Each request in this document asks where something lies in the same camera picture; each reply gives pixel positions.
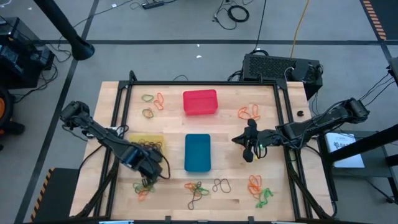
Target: wooden table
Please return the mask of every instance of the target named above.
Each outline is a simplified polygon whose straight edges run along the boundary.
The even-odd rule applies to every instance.
[[[103,82],[95,109],[94,119],[103,126],[109,126],[117,92],[117,82]],[[310,118],[308,102],[302,83],[288,83],[290,102],[295,121]],[[206,116],[185,116],[182,93],[186,90],[215,89],[218,97],[218,112]],[[164,110],[158,111],[152,103],[141,100],[143,94],[164,95]],[[284,121],[287,115],[280,91]],[[118,182],[113,203],[112,219],[125,220],[164,220],[170,215],[172,220],[247,220],[253,216],[261,220],[294,220],[292,199],[287,179],[286,164],[282,147],[269,147],[268,155],[252,163],[242,158],[243,147],[231,142],[233,137],[243,133],[247,121],[239,119],[238,109],[257,104],[261,115],[258,130],[274,129],[278,125],[277,111],[272,87],[270,86],[133,86],[127,125],[131,133],[163,134],[166,141],[167,158],[171,166],[170,180],[160,180],[155,192],[143,202],[138,202],[133,183],[140,182],[138,172],[120,165]],[[142,110],[151,107],[154,118],[143,117]],[[120,125],[123,106],[120,108]],[[304,111],[303,117],[296,112]],[[208,133],[211,136],[211,166],[206,174],[192,174],[184,170],[185,135],[188,133]],[[317,148],[315,141],[309,145]],[[98,147],[96,140],[90,140],[85,156]],[[104,152],[97,152],[83,166],[77,183],[70,215],[78,213],[98,188]],[[333,213],[330,195],[320,158],[312,151],[302,149],[302,161],[309,191],[328,214]],[[248,177],[262,176],[262,187],[270,188],[274,196],[264,208],[255,208],[257,200],[248,192]],[[215,178],[227,178],[232,192],[212,192]],[[195,202],[195,209],[187,204],[192,193],[184,188],[187,182],[202,182],[210,190],[208,196]],[[305,216],[302,194],[297,191],[301,216]],[[103,197],[101,213],[104,214],[108,193]]]

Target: yellow cable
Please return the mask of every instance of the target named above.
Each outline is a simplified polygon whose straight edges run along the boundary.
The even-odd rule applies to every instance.
[[[298,25],[297,25],[297,28],[296,28],[296,33],[294,34],[294,38],[293,38],[293,46],[292,46],[292,52],[290,53],[290,58],[293,57],[293,51],[294,51],[294,45],[296,44],[297,32],[299,31],[301,21],[303,21],[303,18],[304,18],[304,15],[305,15],[305,11],[307,10],[308,4],[310,4],[310,0],[307,0],[307,3],[305,4],[305,7],[304,7],[303,14],[301,15],[301,18],[300,18],[300,22],[298,22]]]

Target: red container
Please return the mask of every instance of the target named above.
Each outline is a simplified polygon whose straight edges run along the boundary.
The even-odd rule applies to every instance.
[[[185,91],[183,100],[186,115],[213,114],[218,108],[216,90]]]

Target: orange warning stripe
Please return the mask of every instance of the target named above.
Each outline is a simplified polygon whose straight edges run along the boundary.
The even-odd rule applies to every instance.
[[[376,28],[377,34],[379,34],[380,39],[386,40],[386,33],[384,32],[384,29],[380,24],[379,18],[377,18],[376,13],[374,12],[371,2],[363,1],[363,4],[365,5],[365,8],[373,22],[374,27]]]
[[[37,211],[39,210],[40,202],[43,200],[43,195],[44,195],[45,189],[47,188],[47,184],[49,184],[49,180],[50,180],[50,177],[51,177],[51,174],[53,171],[54,171],[54,168],[49,169],[49,171],[47,172],[47,175],[45,176],[43,186],[40,188],[39,197],[37,198],[35,207],[33,208],[33,212],[30,215],[31,223],[34,221]]]

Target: gray floor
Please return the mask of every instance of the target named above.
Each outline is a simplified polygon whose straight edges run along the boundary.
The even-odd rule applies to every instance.
[[[74,25],[87,18],[94,0],[57,0],[56,2]],[[121,4],[122,0],[100,0],[96,12]],[[247,6],[251,13],[246,23],[235,30],[223,30],[212,22],[219,6],[213,0],[179,0],[173,4],[132,11],[129,4],[96,16],[88,40],[255,40],[261,19],[263,1]],[[262,40],[292,40],[305,0],[268,0]],[[13,0],[0,8],[0,15],[20,17],[41,39],[60,37],[33,1]],[[222,19],[225,25],[233,25]],[[85,22],[76,30],[82,33]],[[359,0],[311,1],[303,20],[298,40],[376,40],[372,27]],[[245,53],[252,44],[172,44],[172,45],[95,45],[89,60],[78,62],[65,103],[80,100],[93,111],[102,81],[127,79],[134,70],[139,80],[171,80],[186,75],[190,80],[226,80],[241,68]],[[288,57],[291,45],[260,45],[270,55]],[[398,56],[398,46],[388,46],[392,56]],[[325,68],[324,86],[319,91],[318,108],[327,109],[336,101],[364,95],[386,74],[387,60],[378,45],[297,45],[294,57],[321,61]],[[71,59],[56,63],[58,78],[44,91],[31,94],[16,105],[15,119],[26,125],[21,136],[0,139],[5,145],[0,152],[0,220],[15,220],[21,200],[32,175],[44,137],[67,77]],[[343,129],[382,130],[398,123],[394,97],[398,89],[391,86],[378,100],[369,105],[371,115],[362,124],[345,125]],[[44,162],[39,181],[26,214],[27,221],[40,185],[51,167],[77,168],[83,157],[85,143],[60,128],[58,123]],[[397,146],[388,145],[389,154]],[[336,177],[339,195],[338,215],[342,220],[372,223],[398,223],[396,205],[386,204],[380,194],[363,180]],[[384,179],[372,180],[391,194]]]

